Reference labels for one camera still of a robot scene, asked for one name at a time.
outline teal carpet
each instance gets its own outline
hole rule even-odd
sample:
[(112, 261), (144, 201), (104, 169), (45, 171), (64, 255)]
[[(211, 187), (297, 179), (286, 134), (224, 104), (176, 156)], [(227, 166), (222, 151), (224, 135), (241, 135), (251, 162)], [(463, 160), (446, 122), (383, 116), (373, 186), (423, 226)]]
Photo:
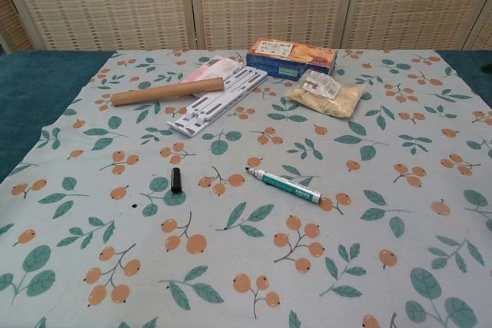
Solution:
[[(0, 57), (0, 182), (65, 111), (112, 51), (24, 51)], [(492, 107), (492, 51), (439, 51)]]

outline cardboard tube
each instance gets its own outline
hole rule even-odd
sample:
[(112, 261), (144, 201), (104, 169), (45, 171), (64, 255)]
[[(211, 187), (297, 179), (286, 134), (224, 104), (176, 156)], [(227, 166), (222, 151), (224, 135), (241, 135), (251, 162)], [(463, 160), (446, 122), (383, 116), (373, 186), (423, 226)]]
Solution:
[(224, 79), (222, 77), (183, 82), (182, 84), (172, 84), (160, 88), (146, 88), (145, 90), (119, 92), (111, 96), (111, 102), (114, 106), (118, 106), (164, 98), (178, 98), (181, 96), (197, 94), (198, 92), (218, 90), (224, 90)]

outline label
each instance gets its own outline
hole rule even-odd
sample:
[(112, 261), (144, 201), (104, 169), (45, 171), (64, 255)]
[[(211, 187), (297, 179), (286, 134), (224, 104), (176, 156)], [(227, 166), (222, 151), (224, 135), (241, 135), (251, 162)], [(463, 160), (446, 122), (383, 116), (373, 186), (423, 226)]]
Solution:
[(264, 175), (261, 180), (263, 182), (265, 182), (266, 184), (271, 184), (275, 187), (281, 188), (282, 190), (290, 192), (291, 194), (297, 195), (299, 197), (302, 197), (303, 199), (312, 201), (314, 198), (313, 194), (310, 192), (303, 191), (299, 188), (291, 186), (290, 184), (286, 184), (283, 181), (276, 180), (276, 179), (269, 177), (267, 175)]
[(306, 78), (306, 82), (302, 84), (302, 88), (320, 96), (325, 96), (328, 99), (335, 99), (340, 90), (341, 84), (336, 82), (330, 76), (311, 71)]
[(278, 68), (278, 73), (280, 73), (281, 75), (292, 76), (292, 77), (297, 77), (298, 75), (298, 72), (295, 69), (283, 68), (283, 67)]
[(277, 57), (288, 57), (292, 50), (291, 42), (261, 41), (256, 48), (257, 53), (274, 55)]

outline pen cap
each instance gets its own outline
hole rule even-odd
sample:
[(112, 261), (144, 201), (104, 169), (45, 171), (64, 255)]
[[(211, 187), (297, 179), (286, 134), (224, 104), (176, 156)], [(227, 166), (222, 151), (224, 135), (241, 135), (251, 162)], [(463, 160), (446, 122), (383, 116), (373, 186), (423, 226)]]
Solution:
[(183, 190), (181, 189), (181, 172), (179, 168), (172, 168), (171, 171), (171, 192), (173, 194), (180, 194)]

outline food bag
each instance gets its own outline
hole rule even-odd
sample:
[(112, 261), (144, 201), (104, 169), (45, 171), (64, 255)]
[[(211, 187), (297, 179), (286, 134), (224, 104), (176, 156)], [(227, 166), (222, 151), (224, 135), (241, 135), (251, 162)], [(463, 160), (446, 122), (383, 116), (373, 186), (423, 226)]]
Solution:
[(363, 93), (360, 85), (341, 84), (326, 74), (308, 69), (285, 96), (322, 114), (348, 118)]

